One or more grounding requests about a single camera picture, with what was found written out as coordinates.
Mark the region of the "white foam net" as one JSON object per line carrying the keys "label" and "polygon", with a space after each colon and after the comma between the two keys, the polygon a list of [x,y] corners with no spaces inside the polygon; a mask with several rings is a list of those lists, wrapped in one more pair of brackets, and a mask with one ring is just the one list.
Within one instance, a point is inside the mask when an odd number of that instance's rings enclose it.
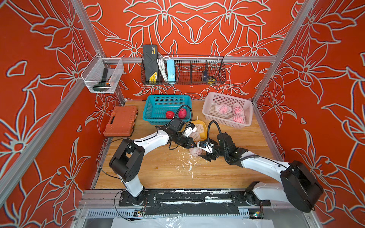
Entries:
{"label": "white foam net", "polygon": [[197,132],[193,132],[189,135],[191,138],[193,138],[194,142],[199,142],[201,141],[201,136],[200,136],[200,133],[197,133]]}
{"label": "white foam net", "polygon": [[201,138],[204,138],[205,137],[205,135],[206,135],[206,133],[205,133],[205,125],[203,125],[203,124],[196,124],[195,125],[196,127],[197,127],[197,133],[200,133],[200,136],[201,136]]}

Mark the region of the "red apple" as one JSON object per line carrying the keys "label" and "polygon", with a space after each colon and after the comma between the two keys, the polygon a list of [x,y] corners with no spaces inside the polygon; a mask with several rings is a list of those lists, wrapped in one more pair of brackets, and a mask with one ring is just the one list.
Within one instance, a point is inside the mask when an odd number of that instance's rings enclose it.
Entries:
{"label": "red apple", "polygon": [[180,111],[178,112],[178,117],[180,119],[185,119],[187,117],[187,111],[185,108],[180,109]]}
{"label": "red apple", "polygon": [[203,149],[199,148],[199,147],[194,147],[194,148],[189,149],[189,153],[195,157],[202,155],[202,152],[203,152]]}

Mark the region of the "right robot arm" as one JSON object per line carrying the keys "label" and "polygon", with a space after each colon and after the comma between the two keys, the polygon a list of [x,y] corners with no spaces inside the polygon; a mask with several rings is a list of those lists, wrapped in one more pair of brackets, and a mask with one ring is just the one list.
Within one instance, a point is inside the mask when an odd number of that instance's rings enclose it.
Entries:
{"label": "right robot arm", "polygon": [[207,138],[198,145],[206,152],[204,159],[212,161],[223,157],[229,165],[251,169],[276,180],[275,183],[252,182],[243,196],[247,204],[256,206],[262,201],[273,200],[289,203],[305,213],[314,210],[324,189],[302,162],[277,161],[263,157],[237,147],[227,133],[221,130],[218,132],[218,141]]}

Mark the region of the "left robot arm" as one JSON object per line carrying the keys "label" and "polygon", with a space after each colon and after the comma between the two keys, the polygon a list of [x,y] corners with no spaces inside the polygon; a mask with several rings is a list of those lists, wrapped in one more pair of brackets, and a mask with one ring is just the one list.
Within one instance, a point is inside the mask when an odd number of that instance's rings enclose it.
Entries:
{"label": "left robot arm", "polygon": [[136,140],[129,138],[122,140],[109,162],[109,167],[121,179],[126,192],[135,201],[135,204],[141,204],[144,199],[145,188],[138,173],[145,155],[171,143],[186,149],[196,147],[190,136],[196,131],[192,118],[191,107],[184,104],[178,108],[168,123],[156,126],[156,132],[153,134]]}

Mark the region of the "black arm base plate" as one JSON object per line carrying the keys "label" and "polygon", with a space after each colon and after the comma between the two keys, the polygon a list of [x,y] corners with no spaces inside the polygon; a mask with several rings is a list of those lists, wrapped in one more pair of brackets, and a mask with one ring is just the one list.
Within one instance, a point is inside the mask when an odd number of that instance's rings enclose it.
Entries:
{"label": "black arm base plate", "polygon": [[120,207],[156,206],[158,204],[227,203],[234,206],[250,206],[244,189],[146,189],[139,199],[123,191],[115,199]]}

